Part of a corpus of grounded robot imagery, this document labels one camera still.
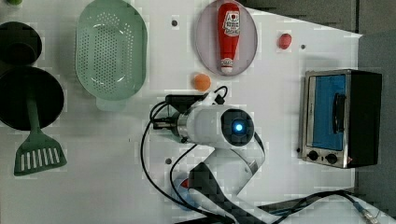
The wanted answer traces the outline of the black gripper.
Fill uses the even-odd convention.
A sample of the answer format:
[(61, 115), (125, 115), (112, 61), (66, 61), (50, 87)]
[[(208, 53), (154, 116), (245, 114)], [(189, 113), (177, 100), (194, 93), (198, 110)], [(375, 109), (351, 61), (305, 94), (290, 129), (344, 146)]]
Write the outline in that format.
[(175, 135), (177, 137), (181, 137), (179, 130), (178, 130), (179, 117), (180, 117), (180, 114), (178, 112), (176, 112), (172, 116), (169, 116), (166, 118), (153, 119), (152, 120), (153, 129), (154, 130), (166, 129), (166, 130), (171, 131), (173, 135)]

